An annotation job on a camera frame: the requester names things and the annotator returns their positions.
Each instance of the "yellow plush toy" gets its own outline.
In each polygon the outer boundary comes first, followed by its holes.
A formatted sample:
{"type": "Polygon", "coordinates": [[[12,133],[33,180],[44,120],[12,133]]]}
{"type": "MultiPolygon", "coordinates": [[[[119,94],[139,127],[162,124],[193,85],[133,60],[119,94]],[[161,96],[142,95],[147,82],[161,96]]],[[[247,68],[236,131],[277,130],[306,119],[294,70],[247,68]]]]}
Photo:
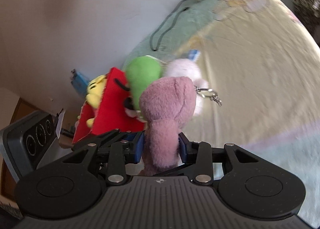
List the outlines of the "yellow plush toy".
{"type": "MultiPolygon", "coordinates": [[[[89,82],[87,87],[87,96],[85,98],[87,103],[94,109],[94,111],[98,109],[100,105],[106,83],[107,77],[105,75],[98,76],[89,82]]],[[[93,121],[94,118],[87,120],[86,123],[89,128],[92,127],[93,121]]]]}

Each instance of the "yellow plush face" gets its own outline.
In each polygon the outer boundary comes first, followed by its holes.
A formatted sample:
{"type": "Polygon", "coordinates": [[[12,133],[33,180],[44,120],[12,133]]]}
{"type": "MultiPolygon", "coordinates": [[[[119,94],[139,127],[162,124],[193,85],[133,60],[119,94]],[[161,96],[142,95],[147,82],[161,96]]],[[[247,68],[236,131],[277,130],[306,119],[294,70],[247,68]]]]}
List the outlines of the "yellow plush face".
{"type": "Polygon", "coordinates": [[[98,76],[89,83],[87,87],[87,93],[97,95],[101,98],[106,83],[107,78],[105,75],[98,76]]]}

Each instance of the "red box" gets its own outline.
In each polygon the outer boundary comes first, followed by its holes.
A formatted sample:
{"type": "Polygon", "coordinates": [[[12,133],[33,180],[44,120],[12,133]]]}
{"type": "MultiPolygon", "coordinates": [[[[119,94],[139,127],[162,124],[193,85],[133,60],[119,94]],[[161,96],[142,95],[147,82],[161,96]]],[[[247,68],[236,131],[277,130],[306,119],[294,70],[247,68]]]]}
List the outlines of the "red box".
{"type": "Polygon", "coordinates": [[[87,136],[96,136],[116,128],[120,131],[138,132],[144,129],[144,123],[135,118],[127,116],[124,111],[123,101],[130,96],[130,92],[119,87],[114,79],[118,79],[121,83],[126,84],[124,72],[113,67],[107,74],[107,83],[103,91],[103,97],[99,108],[96,111],[96,116],[92,128],[88,128],[86,121],[94,117],[92,107],[86,102],[82,106],[80,120],[72,143],[87,136]]]}

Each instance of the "green plush toy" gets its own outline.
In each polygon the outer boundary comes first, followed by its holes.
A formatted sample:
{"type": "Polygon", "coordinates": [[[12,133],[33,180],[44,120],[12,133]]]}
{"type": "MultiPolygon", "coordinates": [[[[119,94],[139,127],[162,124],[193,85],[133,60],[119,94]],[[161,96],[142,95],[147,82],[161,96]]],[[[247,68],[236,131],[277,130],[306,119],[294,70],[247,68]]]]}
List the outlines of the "green plush toy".
{"type": "Polygon", "coordinates": [[[155,80],[161,77],[160,63],[149,56],[137,57],[125,69],[132,104],[135,111],[140,111],[139,98],[142,92],[155,80]]]}

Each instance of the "gray ribbed panel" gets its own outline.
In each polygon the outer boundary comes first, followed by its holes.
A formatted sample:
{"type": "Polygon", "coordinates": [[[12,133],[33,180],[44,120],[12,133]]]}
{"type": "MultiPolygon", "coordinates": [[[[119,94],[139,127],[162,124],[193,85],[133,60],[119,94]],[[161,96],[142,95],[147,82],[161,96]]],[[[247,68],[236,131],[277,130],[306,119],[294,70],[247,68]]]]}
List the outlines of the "gray ribbed panel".
{"type": "Polygon", "coordinates": [[[15,229],[299,229],[309,228],[297,217],[255,221],[224,206],[213,189],[192,184],[187,177],[134,177],[111,187],[92,209],[60,221],[25,218],[15,229]]]}

